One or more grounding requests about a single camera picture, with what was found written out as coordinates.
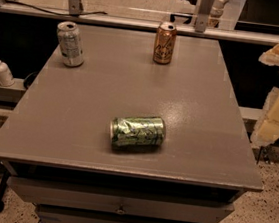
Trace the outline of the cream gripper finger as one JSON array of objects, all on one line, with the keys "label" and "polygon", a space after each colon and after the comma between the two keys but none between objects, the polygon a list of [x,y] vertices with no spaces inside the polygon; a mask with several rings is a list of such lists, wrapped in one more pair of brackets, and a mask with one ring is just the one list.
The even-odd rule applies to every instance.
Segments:
[{"label": "cream gripper finger", "polygon": [[279,139],[279,88],[272,88],[264,101],[263,110],[257,119],[251,143],[254,147],[266,147]]},{"label": "cream gripper finger", "polygon": [[279,66],[279,43],[259,56],[258,61],[267,66]]}]

